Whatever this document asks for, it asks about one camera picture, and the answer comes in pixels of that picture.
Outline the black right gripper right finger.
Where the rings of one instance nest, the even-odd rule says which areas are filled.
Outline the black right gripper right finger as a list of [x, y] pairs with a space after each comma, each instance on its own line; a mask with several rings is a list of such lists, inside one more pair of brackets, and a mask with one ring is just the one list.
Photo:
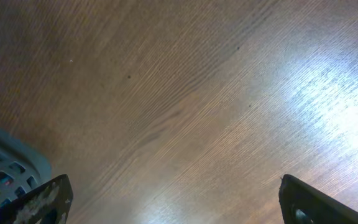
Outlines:
[[300, 179], [285, 174], [279, 188], [285, 224], [358, 224], [358, 212]]

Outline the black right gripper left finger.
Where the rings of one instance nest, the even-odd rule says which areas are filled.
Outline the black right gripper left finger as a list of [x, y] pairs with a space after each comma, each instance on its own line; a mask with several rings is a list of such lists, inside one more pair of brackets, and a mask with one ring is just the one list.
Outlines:
[[65, 224], [73, 191], [66, 174], [57, 176], [0, 208], [0, 224]]

